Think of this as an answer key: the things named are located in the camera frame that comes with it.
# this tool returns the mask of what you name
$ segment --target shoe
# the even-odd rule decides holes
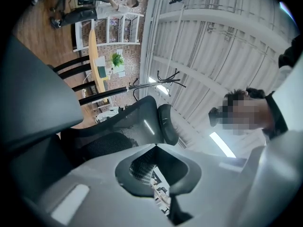
[[[58,19],[55,19],[54,17],[50,17],[49,18],[50,22],[51,22],[51,25],[53,28],[60,28],[60,20]]]

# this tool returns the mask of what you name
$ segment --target wooden floor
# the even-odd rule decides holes
[[[45,64],[54,67],[79,57],[78,52],[72,51],[71,26],[53,29],[49,23],[49,17],[54,16],[49,8],[56,0],[39,0],[35,6],[29,7],[20,18],[13,34],[30,49]],[[83,83],[84,73],[65,79],[64,81],[74,87]],[[81,91],[76,93],[82,98]],[[91,104],[82,106],[84,120],[74,128],[87,128],[95,124],[95,116],[98,109]]]

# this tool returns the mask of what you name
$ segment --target wooden table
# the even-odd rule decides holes
[[[99,57],[97,51],[97,40],[95,30],[92,29],[89,33],[89,62],[91,67],[91,74],[93,75],[94,81],[96,83],[96,88],[99,93],[105,92],[104,80],[108,78],[100,78],[98,68],[95,63],[95,59]],[[103,102],[107,103],[107,98],[103,98]]]

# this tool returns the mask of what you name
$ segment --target potted plant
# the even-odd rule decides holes
[[[114,67],[119,67],[120,65],[124,65],[123,56],[118,53],[112,54],[110,61],[113,63]]]

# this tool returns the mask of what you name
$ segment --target ceiling light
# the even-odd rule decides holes
[[[236,158],[235,154],[233,154],[233,152],[231,151],[231,149],[229,149],[229,147],[225,144],[225,142],[223,141],[223,139],[221,139],[220,136],[217,135],[216,132],[211,133],[209,136],[220,147],[220,149],[224,152],[224,154],[227,157]]]
[[[151,77],[149,78],[149,80],[148,80],[149,82],[156,82],[156,80],[154,80],[154,79],[152,79]],[[168,95],[169,94],[169,91],[168,91],[168,89],[166,89],[164,86],[162,86],[162,85],[158,85],[157,86],[157,89],[160,89],[163,93],[165,93],[166,95]]]

